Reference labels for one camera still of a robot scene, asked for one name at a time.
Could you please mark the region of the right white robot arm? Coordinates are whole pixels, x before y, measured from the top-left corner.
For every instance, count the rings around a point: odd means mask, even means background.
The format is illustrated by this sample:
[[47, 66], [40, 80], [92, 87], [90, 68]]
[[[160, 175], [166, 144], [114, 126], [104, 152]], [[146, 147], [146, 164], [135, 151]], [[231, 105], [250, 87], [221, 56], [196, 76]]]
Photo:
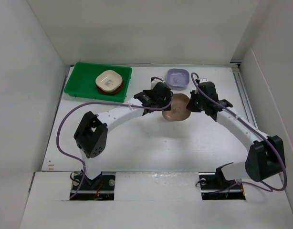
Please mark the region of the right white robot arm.
[[227, 189], [231, 181], [237, 184], [245, 179], [260, 182], [264, 190], [284, 191], [287, 187], [283, 140], [258, 130], [244, 120], [227, 100], [219, 100], [214, 83], [193, 81], [187, 108], [191, 112], [204, 112], [215, 122], [228, 129], [248, 151], [242, 162], [231, 162], [216, 168], [214, 182]]

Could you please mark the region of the cream square bowl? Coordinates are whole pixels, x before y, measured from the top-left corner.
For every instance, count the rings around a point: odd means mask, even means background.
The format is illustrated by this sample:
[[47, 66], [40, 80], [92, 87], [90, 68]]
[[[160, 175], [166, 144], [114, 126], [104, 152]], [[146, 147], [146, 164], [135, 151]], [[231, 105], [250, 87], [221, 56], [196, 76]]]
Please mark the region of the cream square bowl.
[[104, 71], [95, 79], [96, 86], [107, 93], [114, 92], [122, 83], [122, 76], [113, 70]]

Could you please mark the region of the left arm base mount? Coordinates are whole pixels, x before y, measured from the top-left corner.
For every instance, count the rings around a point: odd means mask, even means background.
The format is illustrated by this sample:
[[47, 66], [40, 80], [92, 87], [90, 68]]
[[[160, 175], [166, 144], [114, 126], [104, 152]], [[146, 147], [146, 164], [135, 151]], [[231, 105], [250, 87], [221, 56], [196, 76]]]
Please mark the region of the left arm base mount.
[[94, 180], [82, 179], [81, 172], [72, 172], [70, 200], [72, 201], [113, 201], [115, 197], [115, 172], [103, 172]]

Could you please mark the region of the pink square bowl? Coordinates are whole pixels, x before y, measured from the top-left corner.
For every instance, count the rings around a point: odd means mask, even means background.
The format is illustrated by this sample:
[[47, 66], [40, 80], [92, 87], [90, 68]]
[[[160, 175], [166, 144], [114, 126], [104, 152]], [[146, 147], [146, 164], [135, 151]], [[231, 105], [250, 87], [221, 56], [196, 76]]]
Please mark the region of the pink square bowl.
[[184, 121], [191, 115], [191, 111], [187, 109], [189, 97], [185, 94], [174, 94], [171, 100], [171, 109], [162, 111], [165, 120], [175, 122]]

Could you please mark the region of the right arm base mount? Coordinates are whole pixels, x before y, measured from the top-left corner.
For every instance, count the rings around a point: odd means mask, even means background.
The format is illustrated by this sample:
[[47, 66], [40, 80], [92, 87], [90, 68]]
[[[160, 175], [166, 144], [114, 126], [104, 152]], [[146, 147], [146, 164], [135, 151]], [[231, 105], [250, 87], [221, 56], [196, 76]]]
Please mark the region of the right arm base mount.
[[202, 200], [246, 200], [244, 188], [236, 180], [218, 181], [215, 172], [200, 172], [195, 184]]

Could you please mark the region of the purple square bowl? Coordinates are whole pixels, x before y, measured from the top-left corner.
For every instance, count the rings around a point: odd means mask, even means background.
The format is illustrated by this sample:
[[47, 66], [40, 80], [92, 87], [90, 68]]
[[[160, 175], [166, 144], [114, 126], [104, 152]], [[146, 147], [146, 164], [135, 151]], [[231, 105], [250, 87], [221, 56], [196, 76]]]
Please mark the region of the purple square bowl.
[[185, 69], [169, 69], [166, 75], [166, 83], [172, 88], [185, 89], [190, 81], [189, 72]]

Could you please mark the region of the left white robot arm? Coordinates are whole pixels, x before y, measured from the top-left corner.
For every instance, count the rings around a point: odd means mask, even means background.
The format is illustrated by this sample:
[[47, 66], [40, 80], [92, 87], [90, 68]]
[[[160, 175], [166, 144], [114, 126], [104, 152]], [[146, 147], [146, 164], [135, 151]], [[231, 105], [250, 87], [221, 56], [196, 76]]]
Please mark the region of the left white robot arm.
[[135, 94], [126, 103], [118, 104], [112, 110], [84, 114], [74, 133], [74, 139], [85, 162], [84, 184], [89, 189], [95, 189], [100, 185], [100, 154], [105, 149], [108, 133], [131, 119], [153, 111], [170, 110], [172, 96], [170, 87], [158, 82], [152, 89]]

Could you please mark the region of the red round plate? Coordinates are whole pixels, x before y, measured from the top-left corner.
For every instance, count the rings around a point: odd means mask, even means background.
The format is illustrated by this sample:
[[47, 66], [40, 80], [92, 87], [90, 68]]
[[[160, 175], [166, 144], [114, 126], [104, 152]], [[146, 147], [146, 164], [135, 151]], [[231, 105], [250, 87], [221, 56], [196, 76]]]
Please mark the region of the red round plate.
[[97, 88], [97, 90], [99, 91], [99, 93], [101, 93], [101, 94], [105, 94], [105, 95], [114, 95], [114, 94], [117, 94], [117, 93], [119, 93], [122, 89], [123, 89], [123, 87], [124, 87], [124, 82], [122, 82], [122, 84], [119, 86], [119, 87], [117, 87], [114, 91], [111, 91], [111, 92], [106, 92], [106, 91], [103, 91], [100, 87], [96, 87]]

